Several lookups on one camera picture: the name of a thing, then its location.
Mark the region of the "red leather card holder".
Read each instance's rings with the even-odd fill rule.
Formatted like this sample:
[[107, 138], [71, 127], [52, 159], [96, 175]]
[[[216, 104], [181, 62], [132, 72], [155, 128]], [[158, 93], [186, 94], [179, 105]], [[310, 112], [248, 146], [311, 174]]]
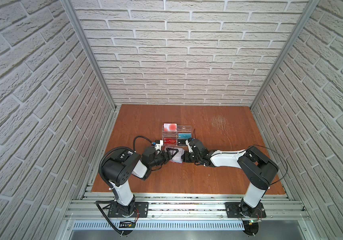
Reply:
[[178, 164], [183, 163], [183, 156], [185, 154], [185, 150], [183, 148], [166, 148], [165, 150], [170, 155], [170, 162]]

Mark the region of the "clear acrylic card organizer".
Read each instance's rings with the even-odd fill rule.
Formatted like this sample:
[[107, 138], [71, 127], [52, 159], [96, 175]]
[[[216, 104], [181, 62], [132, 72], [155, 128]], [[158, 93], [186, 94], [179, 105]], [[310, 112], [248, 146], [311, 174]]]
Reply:
[[[193, 133], [193, 129], [191, 126], [186, 126], [186, 125], [178, 125], [178, 131], [177, 132], [164, 132], [162, 130], [162, 137], [161, 137], [161, 140], [163, 140], [163, 138], [177, 138], [177, 140], [179, 139], [178, 138], [178, 133]], [[178, 144], [176, 145], [165, 145], [163, 143], [164, 146], [179, 146]]]

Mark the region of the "white pink circle card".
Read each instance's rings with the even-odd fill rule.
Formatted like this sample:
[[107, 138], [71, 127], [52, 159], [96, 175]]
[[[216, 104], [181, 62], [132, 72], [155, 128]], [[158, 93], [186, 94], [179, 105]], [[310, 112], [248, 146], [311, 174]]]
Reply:
[[178, 125], [175, 123], [172, 124], [163, 124], [164, 132], [177, 132], [178, 131]]

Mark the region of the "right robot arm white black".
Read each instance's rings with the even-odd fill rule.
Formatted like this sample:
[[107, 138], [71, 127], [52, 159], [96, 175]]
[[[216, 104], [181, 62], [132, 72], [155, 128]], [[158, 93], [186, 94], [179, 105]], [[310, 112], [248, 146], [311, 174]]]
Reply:
[[250, 184], [240, 203], [242, 211], [254, 210], [258, 206], [279, 170], [278, 165], [254, 145], [240, 151], [209, 151], [195, 138], [187, 139], [186, 145], [188, 152], [183, 157], [186, 163], [212, 168], [238, 168], [244, 172]]

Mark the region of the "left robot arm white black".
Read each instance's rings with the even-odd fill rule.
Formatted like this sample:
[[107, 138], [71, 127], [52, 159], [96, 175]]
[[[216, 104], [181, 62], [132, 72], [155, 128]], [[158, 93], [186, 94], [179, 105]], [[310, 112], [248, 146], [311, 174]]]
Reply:
[[177, 148], [147, 147], [142, 154], [128, 147], [117, 147], [108, 151], [101, 159], [98, 174], [114, 193], [113, 206], [124, 216], [134, 212], [135, 196], [128, 179], [135, 176], [145, 181], [155, 167], [162, 167], [182, 150]]

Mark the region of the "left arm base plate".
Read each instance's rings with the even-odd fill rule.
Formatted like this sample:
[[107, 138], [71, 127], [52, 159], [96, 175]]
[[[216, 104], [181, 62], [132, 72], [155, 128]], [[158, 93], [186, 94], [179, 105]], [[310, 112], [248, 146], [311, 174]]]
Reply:
[[130, 203], [128, 206], [120, 205], [117, 202], [109, 206], [109, 218], [146, 218], [148, 214], [149, 202], [135, 202]]

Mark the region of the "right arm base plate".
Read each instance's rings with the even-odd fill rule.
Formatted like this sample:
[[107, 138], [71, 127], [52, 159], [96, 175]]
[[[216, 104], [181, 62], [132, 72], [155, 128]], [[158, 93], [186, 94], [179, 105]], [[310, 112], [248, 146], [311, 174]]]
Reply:
[[254, 208], [243, 202], [226, 202], [225, 210], [228, 218], [264, 219], [267, 217], [262, 202], [259, 202]]

